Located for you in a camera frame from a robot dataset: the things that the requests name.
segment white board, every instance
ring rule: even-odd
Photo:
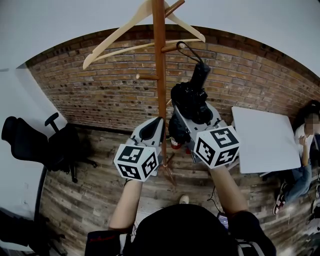
[[[236,133],[241,139],[240,172],[276,172],[301,166],[289,118],[242,107],[232,107]]]

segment black office chair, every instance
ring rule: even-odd
[[[77,130],[70,124],[59,130],[54,120],[58,113],[50,116],[44,123],[51,125],[55,131],[49,140],[43,133],[33,129],[22,118],[8,117],[3,125],[1,138],[11,145],[14,158],[42,163],[49,171],[71,171],[72,181],[75,177],[75,161],[85,162],[97,167],[97,163],[85,158],[80,152],[80,140]]]
[[[60,242],[65,239],[64,234],[58,234],[47,223],[50,220],[42,215],[35,220],[28,220],[12,212],[0,208],[0,240],[5,243],[29,246],[34,253],[25,256],[50,256],[50,249],[60,256],[67,256],[55,245],[54,240]]]

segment black strap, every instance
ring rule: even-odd
[[[197,59],[195,59],[195,58],[193,58],[193,57],[191,57],[191,56],[183,53],[183,52],[181,51],[181,49],[179,48],[179,44],[184,44],[186,47],[188,47],[189,50],[190,50],[199,60],[197,60]],[[202,59],[200,58],[200,56],[199,56],[198,54],[196,54],[195,51],[194,51],[192,48],[190,48],[185,42],[183,42],[183,41],[177,42],[177,43],[176,43],[176,48],[177,48],[177,50],[178,50],[181,54],[187,56],[188,58],[190,58],[190,59],[192,59],[192,60],[194,60],[194,61],[196,61],[196,62],[198,62],[198,63],[201,63],[201,64],[204,63],[204,62],[202,61]]]
[[[128,183],[128,182],[130,182],[130,181],[133,181],[133,179],[126,178],[126,179],[125,179],[125,183],[124,183],[124,186],[123,186],[123,187],[125,187],[125,186],[127,185],[127,183]]]

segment wooden hanger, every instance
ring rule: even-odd
[[[169,8],[169,5],[167,2],[164,2],[164,7],[167,9]],[[131,29],[133,26],[135,26],[137,23],[141,22],[148,16],[152,14],[152,0],[146,0],[143,2],[143,4],[140,5],[137,12],[134,14],[134,16],[131,18],[131,20],[123,25],[122,27],[119,27],[115,32],[113,32],[110,36],[108,36],[103,42],[101,42],[93,51],[91,54],[89,54],[85,60],[83,61],[83,69],[85,70],[92,62],[101,60],[103,58],[113,56],[119,53],[124,53],[127,51],[140,49],[144,47],[153,46],[154,43],[147,43],[144,45],[138,45],[122,50],[118,50],[115,52],[111,52],[108,54],[105,54],[103,56],[98,57],[106,48],[108,48],[115,40],[117,40],[120,36],[122,36],[125,32],[127,32],[129,29]],[[198,39],[184,39],[184,40],[174,40],[174,41],[167,41],[166,43],[174,43],[178,41],[184,41],[184,42],[192,42],[192,41],[206,41],[206,38],[203,34],[201,34],[199,31],[191,27],[190,25],[186,24],[184,21],[177,18],[173,13],[169,14],[167,17],[172,22],[178,24],[185,30],[189,31],[191,34],[193,34]]]

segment white wall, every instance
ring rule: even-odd
[[[0,69],[57,44],[125,24],[143,0],[2,0]],[[174,12],[190,25],[265,43],[320,76],[318,0],[186,0]],[[142,24],[152,23],[149,17]]]
[[[7,117],[14,116],[23,118],[36,130],[51,136],[54,130],[45,127],[45,120],[56,109],[33,80],[29,70],[20,69],[16,72],[0,72],[0,129]],[[29,93],[41,98],[43,107]],[[60,118],[58,127],[64,125],[64,119]],[[15,159],[9,143],[0,140],[0,208],[32,219],[42,169],[40,163]]]

